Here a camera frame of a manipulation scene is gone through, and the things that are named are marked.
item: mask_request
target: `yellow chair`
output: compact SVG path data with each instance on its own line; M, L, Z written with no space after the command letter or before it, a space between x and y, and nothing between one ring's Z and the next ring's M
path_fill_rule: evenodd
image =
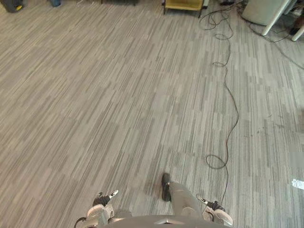
M203 0L165 0L163 14L166 9L199 11L199 18L203 8Z

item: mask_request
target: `gray striped carpet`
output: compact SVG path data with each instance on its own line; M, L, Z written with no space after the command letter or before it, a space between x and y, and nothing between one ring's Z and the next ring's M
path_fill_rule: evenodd
M304 190L292 184L304 181L304 73L235 9L229 21L227 84L240 120L223 206L237 228L304 227ZM220 200L225 170L205 157L225 158L236 120L224 69L211 64L228 54L213 35L230 31L205 26L192 12L163 16L152 0L1 8L0 227L72 227L101 190L118 189L113 206L135 216L171 214L164 171ZM304 38L278 45L304 65Z

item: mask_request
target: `black cable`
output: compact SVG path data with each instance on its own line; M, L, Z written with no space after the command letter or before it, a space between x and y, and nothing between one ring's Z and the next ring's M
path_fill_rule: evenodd
M228 43L228 56L227 56L227 60L225 62L213 62L212 64L216 67L224 67L225 68L224 86L227 89L227 91L228 91L228 93L229 93L229 95L230 95L230 97L233 101L233 106L234 106L234 108L237 112L237 120L235 121L233 126L230 128L229 133L228 133L227 138L226 138L226 143L225 143L226 159L225 159L225 161L222 158L220 158L219 156L214 155L214 154L208 154L205 158L207 165L211 169L220 170L220 169L226 168L226 172L227 172L226 186L225 186L225 190L224 190L223 197L222 197L222 200L221 200L221 204L223 203L224 197L226 195L228 180L229 180L229 172L228 172L228 168L227 168L227 163L228 163L228 159L229 159L228 141L229 141L229 138L230 138L230 135L231 135L232 131L235 129L235 127L238 123L238 120L239 120L239 112L238 112L238 107L237 107L236 101L235 101L234 96L233 96L233 94L232 94L232 92L231 92L231 90L228 87L227 82L226 82L226 78L227 78L227 74L228 74L227 64L229 62L230 55L231 55L231 43L230 43L229 39L232 38L233 35L234 35L233 29L231 28L231 25L228 22L229 15L226 12L230 11L234 6L237 6L241 2L235 3L235 4L231 5L230 7L226 8L226 9L220 9L220 10L213 11L213 12L205 15L204 17L202 17L199 20L199 22L201 23L204 18L208 17L208 23L210 25L212 25L211 28L202 28L202 30L212 30L212 29L216 28L216 26L219 25L222 21L226 21L226 23L227 23L227 25L228 25L228 27L230 28L230 31L231 31L231 35L229 37L227 37L225 34L221 34L221 33L218 33L218 34L214 35L214 37L218 40L226 40L227 41L227 43ZM220 13L220 15L221 15L221 19L218 23L214 19L214 15L217 14L217 13ZM209 160L208 160L208 158L211 158L211 157L218 159L222 163L222 165L220 165L220 166L211 165Z
M241 10L242 10L242 9L243 9L242 7L238 7L238 9L237 9L237 13L239 14L239 16L241 16L241 13L242 13ZM247 22L244 18L242 18L242 19L245 21L246 25L250 28L250 30L251 30L254 34L256 34L256 35L262 37L263 39L267 40L269 43L273 43L274 46L276 47L276 49L278 49L278 50L280 51L280 53L281 53L285 58L287 58L291 63L295 64L298 68L300 68L300 69L302 69L302 70L304 69L303 66L301 66L300 64L298 64L298 63L296 63L294 60L292 60L292 59L291 59L288 55L286 55L286 54L283 52L283 50L276 44L277 42L280 42L280 41L284 40L285 38L287 38L287 37L289 36L289 34L287 34L285 37L283 37L283 38L280 39L280 40L274 41L274 40L272 40L271 38L266 37L266 36L263 36L261 33L259 33L259 32L257 32L256 30L254 30L254 29L251 27L251 25L253 24L252 22L250 22L250 23L248 24L248 22ZM274 31L273 29L270 29L270 30L273 31L273 32L275 32L276 34L278 34L278 33L281 33L281 32L286 31L286 30L289 29L289 27L291 27L291 26L292 26L292 25L287 26L284 30L279 31L279 32L276 32L276 31Z
M77 219L77 221L74 225L74 228L76 228L77 223L80 222L80 221L86 221L86 217L81 217L81 218Z

